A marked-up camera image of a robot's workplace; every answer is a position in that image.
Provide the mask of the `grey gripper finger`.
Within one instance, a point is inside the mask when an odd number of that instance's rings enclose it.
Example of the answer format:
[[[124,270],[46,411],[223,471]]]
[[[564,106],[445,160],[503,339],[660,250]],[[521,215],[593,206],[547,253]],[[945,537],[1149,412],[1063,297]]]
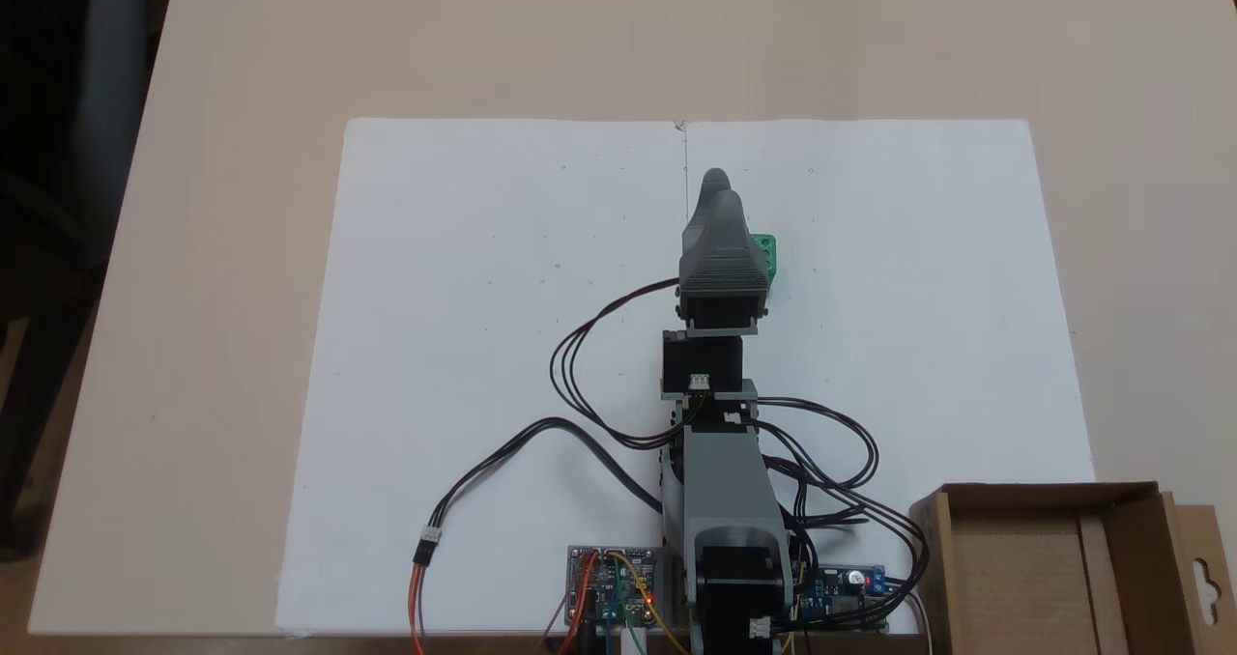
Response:
[[[703,175],[698,194],[698,215],[713,214],[719,203],[734,196],[729,175],[721,169],[710,169]]]
[[[703,189],[682,234],[682,294],[767,294],[767,260],[734,189]]]

